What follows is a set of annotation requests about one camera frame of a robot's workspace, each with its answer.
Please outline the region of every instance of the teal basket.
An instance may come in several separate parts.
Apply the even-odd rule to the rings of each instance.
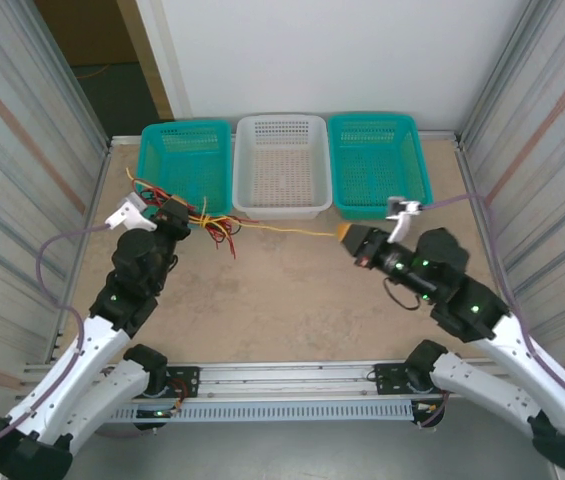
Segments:
[[[169,122],[142,131],[137,176],[213,216],[231,211],[231,126]]]
[[[335,115],[329,143],[333,201],[344,218],[385,218],[391,196],[433,201],[418,130],[408,115]]]

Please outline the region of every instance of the wire bundle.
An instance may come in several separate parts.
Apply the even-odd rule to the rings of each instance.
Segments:
[[[176,394],[178,393],[178,390],[180,391],[180,404],[189,396],[189,389],[186,387],[184,380],[170,377],[167,383]]]
[[[198,212],[193,205],[183,198],[180,198],[177,195],[172,195],[160,187],[134,177],[131,175],[128,168],[126,169],[126,174],[131,180],[131,185],[133,186],[134,191],[139,193],[142,200],[144,200],[144,203],[147,205],[159,208],[169,199],[176,200],[181,204],[186,205],[189,209],[189,223],[199,225],[204,228],[215,242],[216,249],[226,240],[229,244],[229,250],[231,251],[233,258],[237,258],[235,244],[233,243],[233,236],[242,230],[242,227],[260,228],[263,230],[271,230],[281,233],[302,233],[304,235],[318,237],[337,237],[335,233],[311,232],[309,230],[302,230],[298,228],[277,228],[269,225],[260,225],[257,220],[249,220],[247,218],[240,218],[234,215],[213,217],[206,213],[206,197],[204,197],[202,211]]]
[[[232,217],[212,217],[206,214],[206,198],[204,199],[204,208],[202,212],[197,212],[195,207],[177,195],[171,195],[160,187],[152,185],[149,182],[135,178],[131,175],[129,169],[126,169],[127,176],[131,179],[134,191],[138,192],[149,206],[161,207],[169,199],[174,199],[180,202],[189,209],[189,222],[194,225],[199,225],[204,228],[215,242],[217,249],[225,240],[229,244],[229,250],[233,258],[237,258],[235,252],[235,244],[233,243],[233,236],[242,229],[242,222],[250,222],[250,220]]]

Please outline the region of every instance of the corrugated metal wall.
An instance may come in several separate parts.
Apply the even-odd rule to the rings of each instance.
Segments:
[[[40,295],[34,257],[61,231],[82,228],[106,157],[83,102],[29,1],[0,1],[0,412],[25,362],[42,363],[58,313]],[[67,294],[79,239],[53,245],[44,275]]]
[[[534,2],[462,135],[508,280],[565,363],[565,0]]]

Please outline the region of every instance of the yellow wire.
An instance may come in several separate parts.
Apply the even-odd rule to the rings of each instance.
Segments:
[[[75,77],[78,80],[84,80],[86,78],[91,78],[91,77],[95,77],[96,75],[101,74],[102,72],[104,72],[107,68],[109,68],[111,66],[111,64],[109,63],[108,65],[105,65],[104,67],[100,68],[98,71],[93,72],[93,73],[89,73],[88,75],[80,75],[79,77]]]
[[[131,171],[129,170],[129,167],[126,167],[126,176],[129,177],[129,180],[131,180],[131,183],[135,182],[138,185],[142,185],[144,188],[148,188],[148,189],[158,188],[155,185],[151,185],[150,183],[145,182],[144,180],[140,180],[140,179],[134,177],[133,175],[131,175]],[[177,195],[171,195],[171,198],[173,200],[180,202],[182,205],[186,205],[187,207],[189,206],[189,204],[186,203],[186,201],[183,198],[178,197]]]
[[[139,185],[142,185],[145,188],[155,188],[154,185],[151,185],[150,183],[147,183],[143,180],[139,180],[139,179],[135,178],[133,175],[131,175],[131,171],[129,170],[129,167],[126,167],[126,175],[127,175],[127,177],[129,177],[129,180],[131,180],[132,182],[135,182]],[[178,202],[180,202],[184,205],[188,205],[187,202],[184,199],[178,197],[177,195],[171,195],[171,198],[173,198],[174,200],[177,200]],[[204,203],[202,205],[202,213],[200,213],[200,219],[199,220],[190,220],[190,222],[195,224],[195,225],[199,225],[202,228],[205,228],[208,224],[212,224],[215,227],[217,227],[226,236],[229,235],[228,232],[219,223],[222,220],[229,220],[229,221],[231,221],[233,223],[237,223],[241,227],[245,227],[245,228],[259,228],[261,230],[270,230],[272,232],[300,233],[302,235],[311,235],[313,237],[337,237],[337,233],[312,232],[310,230],[303,230],[301,228],[278,228],[278,227],[271,227],[270,225],[261,225],[261,224],[256,224],[256,223],[254,223],[254,224],[242,223],[241,221],[239,221],[236,218],[227,217],[227,216],[211,217],[210,215],[206,214],[206,206],[207,206],[206,205],[206,197],[204,197]]]
[[[227,217],[232,222],[237,223],[238,225],[246,228],[261,228],[263,230],[271,230],[273,232],[281,232],[281,233],[301,233],[303,235],[312,235],[314,237],[337,237],[337,233],[327,233],[327,232],[312,232],[310,230],[302,230],[301,228],[277,228],[271,227],[270,225],[260,225],[257,223],[250,224],[250,223],[242,223],[235,218]]]

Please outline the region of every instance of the white wall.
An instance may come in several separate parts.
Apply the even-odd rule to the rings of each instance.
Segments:
[[[527,0],[137,0],[176,118],[392,110],[458,129]]]

